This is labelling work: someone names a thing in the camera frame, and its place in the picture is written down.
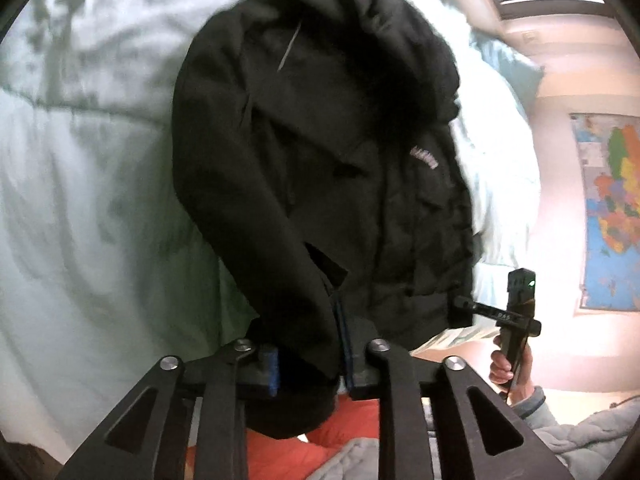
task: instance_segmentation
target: jacket sleeve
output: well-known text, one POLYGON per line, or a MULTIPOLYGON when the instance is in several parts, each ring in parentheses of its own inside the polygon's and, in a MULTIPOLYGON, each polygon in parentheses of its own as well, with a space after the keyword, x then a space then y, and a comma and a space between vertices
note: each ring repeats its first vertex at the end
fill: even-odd
POLYGON ((558 425, 556 418, 546 404, 545 393, 540 386, 536 386, 532 396, 514 404, 512 408, 532 430, 558 425))
MULTIPOLYGON (((543 397, 540 388, 516 406, 535 396, 543 397)), ((543 402, 525 420, 576 480, 596 480, 622 448, 639 415, 640 402, 593 413, 575 425, 558 424, 543 402)))
POLYGON ((321 273, 265 177, 270 162, 241 131, 249 96, 237 9, 206 24, 178 75, 175 191, 275 342, 334 378, 340 347, 321 273))

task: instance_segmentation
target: jacket logo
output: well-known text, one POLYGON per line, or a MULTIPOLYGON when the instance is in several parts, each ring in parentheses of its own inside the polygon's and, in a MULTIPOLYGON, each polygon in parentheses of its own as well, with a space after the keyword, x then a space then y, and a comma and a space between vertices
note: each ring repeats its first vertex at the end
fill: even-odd
POLYGON ((418 146, 414 146, 411 148, 411 151, 409 153, 411 156, 414 156, 418 160, 427 163, 432 170, 435 170, 439 166, 436 158, 431 155, 428 150, 424 150, 422 148, 418 148, 418 146))

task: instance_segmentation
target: orange fabric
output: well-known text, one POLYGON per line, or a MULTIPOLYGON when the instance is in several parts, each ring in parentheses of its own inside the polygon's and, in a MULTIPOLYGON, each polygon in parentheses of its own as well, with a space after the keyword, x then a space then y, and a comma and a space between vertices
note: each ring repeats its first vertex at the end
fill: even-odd
MULTIPOLYGON (((380 437, 377 400, 338 398, 334 414, 319 428, 298 438, 275 440, 252 430, 246 432, 249 480, 305 480, 354 438, 380 437)), ((186 480, 193 479, 195 447, 187 451, 186 480)))

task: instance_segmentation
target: metal screw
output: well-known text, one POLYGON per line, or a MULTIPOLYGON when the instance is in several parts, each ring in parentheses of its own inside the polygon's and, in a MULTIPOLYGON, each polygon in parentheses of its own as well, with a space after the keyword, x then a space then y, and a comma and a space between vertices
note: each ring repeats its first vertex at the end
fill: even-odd
POLYGON ((372 352, 387 352, 390 346, 384 339, 373 339, 369 342, 369 350, 372 352))
POLYGON ((177 357, 172 355, 164 357, 162 358, 162 361, 160 361, 160 367, 162 370, 175 370, 178 367, 178 364, 180 364, 180 361, 178 361, 177 357))
POLYGON ((466 368, 466 361, 457 355, 452 355, 444 359, 444 364, 449 370, 458 371, 466 368))
POLYGON ((237 339, 234 344, 236 352, 248 352, 254 345, 248 339, 237 339))

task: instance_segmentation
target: bed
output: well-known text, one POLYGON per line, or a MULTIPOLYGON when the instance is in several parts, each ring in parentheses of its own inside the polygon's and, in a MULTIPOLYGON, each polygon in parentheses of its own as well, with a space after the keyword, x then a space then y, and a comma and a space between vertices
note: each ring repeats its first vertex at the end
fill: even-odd
MULTIPOLYGON (((30 0, 0 44, 8 440, 66 461, 160 356, 210 354, 255 316, 178 204, 170 172, 178 69, 206 19, 236 1, 30 0)), ((537 215, 526 101, 542 71, 496 39, 490 8, 409 1, 456 57, 451 126, 482 247, 474 297, 504 307, 537 215)), ((448 348, 493 330, 478 320, 426 343, 448 348)))

